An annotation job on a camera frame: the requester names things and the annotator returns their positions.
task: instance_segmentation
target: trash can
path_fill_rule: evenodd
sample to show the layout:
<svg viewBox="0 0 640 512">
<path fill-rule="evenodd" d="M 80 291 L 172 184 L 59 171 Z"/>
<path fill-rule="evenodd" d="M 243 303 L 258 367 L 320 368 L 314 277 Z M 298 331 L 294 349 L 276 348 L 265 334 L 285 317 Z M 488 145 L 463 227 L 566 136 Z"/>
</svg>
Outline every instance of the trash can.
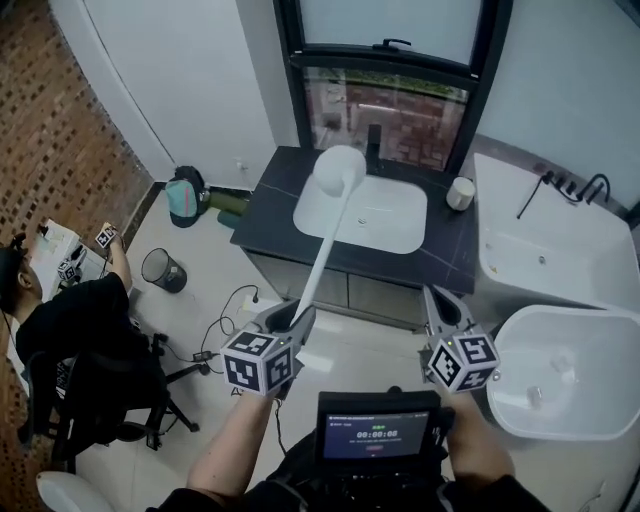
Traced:
<svg viewBox="0 0 640 512">
<path fill-rule="evenodd" d="M 169 293 L 178 293 L 187 284 L 187 273 L 164 249 L 154 249 L 142 262 L 142 278 Z"/>
</svg>

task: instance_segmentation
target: bathtub faucet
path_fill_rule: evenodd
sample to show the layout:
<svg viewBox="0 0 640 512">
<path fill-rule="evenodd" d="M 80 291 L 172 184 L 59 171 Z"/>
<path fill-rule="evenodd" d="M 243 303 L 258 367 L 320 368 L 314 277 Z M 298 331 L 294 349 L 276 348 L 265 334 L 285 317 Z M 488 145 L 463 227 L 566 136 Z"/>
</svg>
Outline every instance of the bathtub faucet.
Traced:
<svg viewBox="0 0 640 512">
<path fill-rule="evenodd" d="M 604 202 L 605 203 L 609 202 L 609 197 L 611 195 L 611 184 L 609 183 L 609 178 L 607 178 L 604 174 L 596 174 L 593 178 L 589 180 L 589 183 L 587 183 L 584 186 L 584 188 L 580 192 L 578 192 L 578 194 L 576 195 L 579 201 L 582 201 L 584 199 L 585 194 L 589 191 L 589 189 L 595 184 L 595 182 L 599 178 L 602 180 L 602 182 L 594 189 L 593 193 L 587 198 L 586 203 L 591 204 L 591 201 L 593 201 L 596 198 L 596 196 L 602 191 L 602 189 L 605 186 L 607 187 L 607 189 L 605 191 Z"/>
</svg>

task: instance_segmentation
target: white pole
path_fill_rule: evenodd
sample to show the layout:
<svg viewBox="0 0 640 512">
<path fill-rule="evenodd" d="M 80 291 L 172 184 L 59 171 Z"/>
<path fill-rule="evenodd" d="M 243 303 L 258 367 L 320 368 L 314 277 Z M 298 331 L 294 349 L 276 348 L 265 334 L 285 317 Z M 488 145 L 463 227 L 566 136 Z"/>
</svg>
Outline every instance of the white pole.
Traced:
<svg viewBox="0 0 640 512">
<path fill-rule="evenodd" d="M 349 174 L 346 178 L 346 183 L 344 185 L 344 190 L 342 191 L 342 197 L 340 198 L 340 207 L 338 210 L 338 214 L 332 224 L 329 225 L 329 229 L 327 229 L 327 234 L 322 241 L 322 245 L 320 246 L 320 250 L 318 251 L 318 256 L 316 256 L 316 261 L 313 264 L 313 268 L 311 269 L 311 274 L 309 275 L 309 279 L 307 280 L 307 284 L 304 287 L 304 291 L 302 292 L 302 297 L 300 298 L 300 304 L 298 305 L 298 309 L 296 310 L 296 314 L 293 317 L 293 322 L 295 322 L 298 317 L 304 313 L 304 310 L 307 309 L 311 305 L 311 301 L 313 300 L 314 295 L 316 294 L 316 288 L 318 288 L 318 282 L 320 281 L 320 277 L 322 276 L 322 271 L 324 270 L 325 265 L 327 264 L 327 259 L 329 258 L 329 253 L 331 252 L 331 248 L 333 247 L 333 242 L 336 239 L 336 234 L 338 233 L 338 228 L 340 228 L 340 222 L 342 222 L 342 216 L 344 215 L 344 211 L 347 209 L 347 203 L 349 202 L 349 197 L 351 196 L 351 192 L 353 190 L 353 186 L 355 183 L 355 175 L 353 173 Z"/>
</svg>

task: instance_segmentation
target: bathtub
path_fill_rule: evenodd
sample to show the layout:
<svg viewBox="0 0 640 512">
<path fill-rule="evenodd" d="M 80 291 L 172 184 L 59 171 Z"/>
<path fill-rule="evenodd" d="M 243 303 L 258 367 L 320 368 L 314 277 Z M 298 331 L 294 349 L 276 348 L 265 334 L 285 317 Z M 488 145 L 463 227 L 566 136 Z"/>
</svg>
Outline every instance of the bathtub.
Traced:
<svg viewBox="0 0 640 512">
<path fill-rule="evenodd" d="M 491 413 L 507 432 L 607 441 L 640 415 L 640 321 L 622 311 L 524 308 L 500 328 Z"/>
<path fill-rule="evenodd" d="M 532 304 L 640 312 L 628 225 L 596 204 L 572 205 L 539 177 L 474 155 L 479 244 L 476 293 L 502 318 Z"/>
</svg>

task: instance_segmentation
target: display screen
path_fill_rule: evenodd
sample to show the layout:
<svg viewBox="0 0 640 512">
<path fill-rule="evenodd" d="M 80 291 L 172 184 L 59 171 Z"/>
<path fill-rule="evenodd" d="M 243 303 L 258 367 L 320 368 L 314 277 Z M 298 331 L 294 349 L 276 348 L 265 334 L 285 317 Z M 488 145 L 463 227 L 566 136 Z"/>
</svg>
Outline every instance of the display screen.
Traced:
<svg viewBox="0 0 640 512">
<path fill-rule="evenodd" d="M 428 412 L 327 415 L 323 456 L 371 459 L 418 455 L 428 419 Z"/>
</svg>

